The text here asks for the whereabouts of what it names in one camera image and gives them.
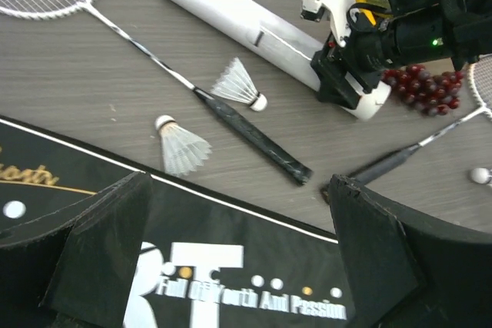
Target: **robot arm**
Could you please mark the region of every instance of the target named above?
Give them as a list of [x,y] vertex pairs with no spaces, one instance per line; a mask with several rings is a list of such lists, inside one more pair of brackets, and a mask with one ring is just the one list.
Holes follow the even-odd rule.
[[[451,58],[456,70],[492,52],[492,0],[388,0],[391,10],[356,0],[302,0],[302,18],[329,13],[330,34],[311,67],[320,78],[318,100],[355,109],[386,69]],[[386,13],[373,25],[362,9]]]

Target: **white cylindrical tube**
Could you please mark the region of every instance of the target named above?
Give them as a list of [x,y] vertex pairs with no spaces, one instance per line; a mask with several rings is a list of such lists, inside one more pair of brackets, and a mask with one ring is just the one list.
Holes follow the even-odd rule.
[[[311,59],[323,44],[252,0],[172,0],[239,44],[269,61],[314,91],[320,81]],[[371,94],[348,76],[362,99],[356,109],[345,109],[362,121],[371,119],[391,89],[380,83]]]

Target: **gold dot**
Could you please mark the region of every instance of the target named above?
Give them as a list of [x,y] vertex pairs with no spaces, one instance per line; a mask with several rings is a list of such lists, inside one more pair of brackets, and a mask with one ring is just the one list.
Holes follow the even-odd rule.
[[191,268],[190,267],[182,267],[180,270],[179,270],[179,276],[181,278],[189,278],[191,277],[193,273],[191,272]]
[[302,293],[303,293],[304,295],[308,295],[308,296],[309,296],[309,295],[311,295],[311,294],[313,293],[313,290],[312,290],[310,287],[304,287],[304,288],[302,289]]

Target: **badminton racket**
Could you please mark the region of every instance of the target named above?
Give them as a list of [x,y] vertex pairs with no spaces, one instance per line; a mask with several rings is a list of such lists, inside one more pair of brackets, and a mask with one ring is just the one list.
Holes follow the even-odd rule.
[[492,120],[492,110],[488,106],[492,102],[492,55],[485,55],[479,62],[468,66],[467,83],[477,103],[477,109],[422,141],[392,151],[378,158],[355,172],[350,173],[348,177],[355,179],[361,184],[369,184],[393,169],[400,167],[421,148],[436,141],[439,137],[443,137],[446,133],[468,122],[471,118],[480,114],[486,114],[487,118]]
[[270,138],[251,124],[251,122],[237,113],[235,109],[231,108],[223,101],[219,101],[209,95],[204,90],[201,90],[166,65],[162,60],[159,60],[144,45],[138,43],[130,37],[129,34],[99,12],[92,5],[92,2],[94,1],[95,0],[0,0],[0,12],[17,18],[34,20],[61,18],[81,10],[90,13],[99,21],[107,25],[116,34],[120,35],[123,39],[147,55],[155,64],[181,82],[186,88],[193,91],[194,94],[198,96],[199,99],[229,128],[240,134],[266,157],[276,163],[277,166],[290,174],[298,184],[302,185],[308,182],[312,175],[312,171],[309,168],[294,159],[278,144],[275,144]]

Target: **white shuttlecock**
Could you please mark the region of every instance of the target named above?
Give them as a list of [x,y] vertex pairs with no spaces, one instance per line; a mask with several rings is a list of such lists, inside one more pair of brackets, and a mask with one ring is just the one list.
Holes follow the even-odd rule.
[[476,184],[492,183],[492,171],[486,168],[475,168],[470,171],[470,178]]
[[165,173],[182,177],[197,170],[211,153],[211,145],[196,134],[179,126],[169,115],[155,120],[161,136]]
[[239,58],[234,58],[210,91],[220,98],[249,104],[254,111],[267,107],[267,98],[253,84]]

